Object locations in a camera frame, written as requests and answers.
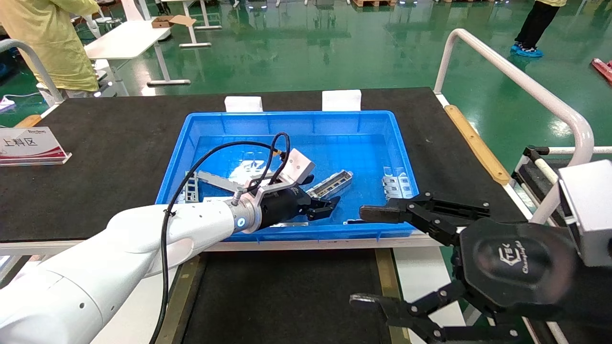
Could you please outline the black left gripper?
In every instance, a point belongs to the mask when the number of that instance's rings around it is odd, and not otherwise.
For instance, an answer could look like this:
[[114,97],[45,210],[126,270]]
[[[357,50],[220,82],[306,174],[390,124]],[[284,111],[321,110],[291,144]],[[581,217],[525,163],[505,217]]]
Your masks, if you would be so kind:
[[309,174],[299,187],[278,190],[265,195],[260,203],[262,222],[260,229],[288,222],[306,210],[308,221],[329,218],[337,207],[341,196],[330,199],[312,198],[303,189],[314,181],[314,174]]

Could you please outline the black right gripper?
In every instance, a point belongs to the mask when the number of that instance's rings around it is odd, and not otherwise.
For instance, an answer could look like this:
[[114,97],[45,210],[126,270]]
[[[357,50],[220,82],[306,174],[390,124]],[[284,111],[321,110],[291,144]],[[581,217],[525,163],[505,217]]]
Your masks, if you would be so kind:
[[[500,224],[488,218],[486,202],[462,204],[432,193],[389,198],[385,205],[362,205],[359,216],[372,224],[410,224],[444,246],[459,245],[464,283],[455,280],[414,302],[367,293],[350,296],[352,307],[377,311],[388,326],[409,329],[426,344],[520,341],[511,324],[442,327],[430,318],[459,299],[490,315],[556,320],[565,313],[580,258],[560,228]],[[458,234],[459,226],[466,228]]]

